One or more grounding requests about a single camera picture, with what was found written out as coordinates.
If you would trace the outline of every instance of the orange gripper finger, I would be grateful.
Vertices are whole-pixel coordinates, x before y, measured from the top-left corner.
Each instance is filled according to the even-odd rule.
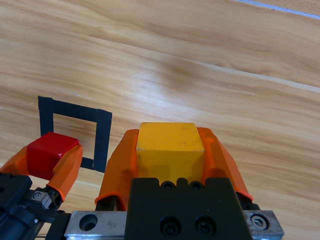
[[[75,183],[83,156],[83,148],[76,145],[67,151],[53,168],[53,177],[47,186],[57,190],[65,201],[65,198]]]
[[[136,152],[138,134],[138,129],[125,132],[107,163],[99,197],[95,199],[95,204],[107,197],[116,196],[118,210],[127,210],[131,181],[138,176]]]
[[[209,128],[197,129],[204,146],[202,182],[205,183],[207,178],[229,178],[237,193],[253,201],[233,157]]]
[[[23,147],[12,156],[0,169],[0,173],[29,176],[27,162],[27,147]]]

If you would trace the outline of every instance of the black tape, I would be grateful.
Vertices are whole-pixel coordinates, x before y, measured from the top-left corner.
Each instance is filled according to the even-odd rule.
[[[81,167],[104,173],[107,165],[112,113],[102,109],[38,96],[41,136],[54,132],[54,114],[96,123],[94,157],[82,158]]]

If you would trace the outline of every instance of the red block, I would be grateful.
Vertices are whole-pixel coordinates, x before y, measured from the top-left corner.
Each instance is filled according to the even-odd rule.
[[[48,132],[33,141],[26,152],[29,174],[50,180],[61,157],[76,145],[79,145],[78,139],[55,132]]]

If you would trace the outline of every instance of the yellow block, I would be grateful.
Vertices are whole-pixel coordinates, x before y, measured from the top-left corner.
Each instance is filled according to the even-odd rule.
[[[201,180],[205,149],[194,123],[143,122],[136,153],[139,178],[157,178],[160,184]]]

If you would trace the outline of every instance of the wood grain surface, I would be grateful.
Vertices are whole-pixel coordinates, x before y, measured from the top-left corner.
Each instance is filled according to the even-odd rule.
[[[252,1],[252,4],[267,4],[272,6],[277,6],[280,8],[284,8],[284,10],[292,11],[295,14],[310,14],[315,15],[313,17],[320,18],[320,1],[318,0],[257,0]]]
[[[109,156],[141,122],[194,122],[285,240],[318,240],[319,28],[234,0],[0,0],[0,164],[40,136],[38,96],[112,112]],[[95,124],[54,122],[93,156]],[[102,178],[81,169],[61,209],[94,210]]]

